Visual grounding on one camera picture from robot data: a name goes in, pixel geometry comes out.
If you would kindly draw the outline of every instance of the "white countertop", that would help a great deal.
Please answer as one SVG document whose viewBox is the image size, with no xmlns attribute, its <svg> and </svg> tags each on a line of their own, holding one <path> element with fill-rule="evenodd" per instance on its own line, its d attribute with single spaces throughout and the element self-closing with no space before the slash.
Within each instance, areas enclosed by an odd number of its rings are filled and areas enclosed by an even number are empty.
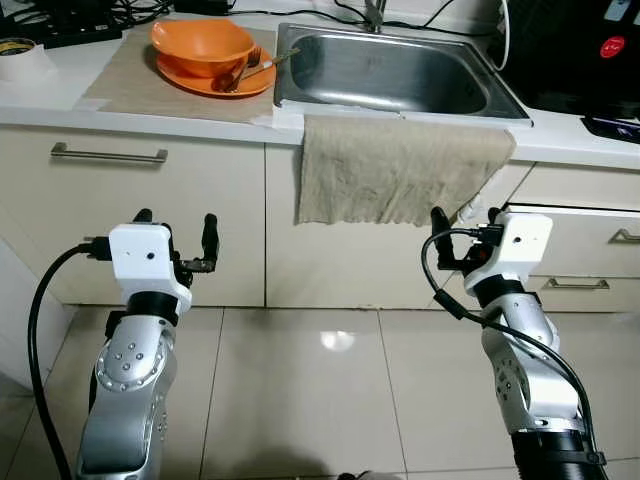
<svg viewBox="0 0 640 480">
<path fill-rule="evenodd" d="M 243 5 L 243 8 L 251 8 L 251 5 Z M 191 16 L 173 14 L 172 17 Z M 337 26 L 336 23 L 307 15 L 284 18 L 242 15 L 233 17 L 233 20 L 246 27 L 274 30 L 282 21 Z M 438 34 L 404 29 L 385 31 L 404 36 L 442 38 Z M 252 125 L 96 111 L 97 105 L 81 98 L 122 41 L 110 40 L 47 50 L 57 72 L 28 86 L 0 82 L 0 124 L 141 132 L 261 143 L 302 142 L 304 126 L 301 116 L 283 126 L 282 122 L 272 123 L 269 119 L 261 119 L 259 125 Z M 508 127 L 517 143 L 514 159 L 640 170 L 640 145 L 594 136 L 584 128 L 576 115 L 523 108 L 531 117 L 533 127 Z M 438 115 L 433 115 L 432 118 L 438 118 Z"/>
</svg>

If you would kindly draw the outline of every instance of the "white cable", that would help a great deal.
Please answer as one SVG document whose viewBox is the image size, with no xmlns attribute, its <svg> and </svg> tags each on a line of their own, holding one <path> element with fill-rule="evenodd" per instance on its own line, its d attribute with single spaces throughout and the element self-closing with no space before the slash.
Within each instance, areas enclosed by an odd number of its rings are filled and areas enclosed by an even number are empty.
<svg viewBox="0 0 640 480">
<path fill-rule="evenodd" d="M 504 67 L 507 66 L 507 61 L 509 60 L 509 49 L 511 48 L 511 22 L 509 20 L 509 5 L 508 0 L 502 0 L 502 14 L 504 17 L 504 54 L 502 55 L 502 63 L 500 66 L 497 66 L 493 63 L 493 68 L 495 68 L 498 72 L 502 71 Z"/>
</svg>

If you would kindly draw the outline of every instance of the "orange bowl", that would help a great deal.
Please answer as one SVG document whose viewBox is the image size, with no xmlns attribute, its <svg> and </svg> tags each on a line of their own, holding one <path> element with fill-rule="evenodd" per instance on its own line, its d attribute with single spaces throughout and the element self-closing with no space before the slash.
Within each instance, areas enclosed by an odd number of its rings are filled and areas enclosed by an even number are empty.
<svg viewBox="0 0 640 480">
<path fill-rule="evenodd" d="M 156 22 L 151 43 L 184 70 L 205 78 L 237 68 L 255 47 L 249 32 L 227 19 Z"/>
</svg>

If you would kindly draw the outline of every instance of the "sink basin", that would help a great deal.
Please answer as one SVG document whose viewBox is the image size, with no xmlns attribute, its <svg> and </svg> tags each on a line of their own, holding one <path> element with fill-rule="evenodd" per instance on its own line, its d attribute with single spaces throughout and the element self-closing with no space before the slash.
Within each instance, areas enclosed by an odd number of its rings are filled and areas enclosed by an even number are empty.
<svg viewBox="0 0 640 480">
<path fill-rule="evenodd" d="M 281 24 L 278 54 L 300 53 L 278 68 L 283 100 L 527 118 L 469 44 Z"/>
</svg>

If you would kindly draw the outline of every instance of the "drawer handle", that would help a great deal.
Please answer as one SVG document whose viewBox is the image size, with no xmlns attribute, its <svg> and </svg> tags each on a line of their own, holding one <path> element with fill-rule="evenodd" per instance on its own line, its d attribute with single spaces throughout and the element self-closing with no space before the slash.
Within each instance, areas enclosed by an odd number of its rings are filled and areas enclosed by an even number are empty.
<svg viewBox="0 0 640 480">
<path fill-rule="evenodd" d="M 558 283 L 555 278 L 550 278 L 545 287 L 548 288 L 570 288 L 574 290 L 610 290 L 609 283 L 605 280 L 599 280 L 595 285 L 581 285 L 579 283 Z"/>
<path fill-rule="evenodd" d="M 633 235 L 626 228 L 621 228 L 611 238 L 611 243 L 640 243 L 640 235 Z"/>
<path fill-rule="evenodd" d="M 147 155 L 129 155 L 122 153 L 101 153 L 101 152 L 80 152 L 75 150 L 67 150 L 65 142 L 56 143 L 51 149 L 52 157 L 76 157 L 89 158 L 95 160 L 117 160 L 119 162 L 142 162 L 142 163 L 164 163 L 167 161 L 169 152 L 166 150 L 158 150 L 155 156 Z"/>
</svg>

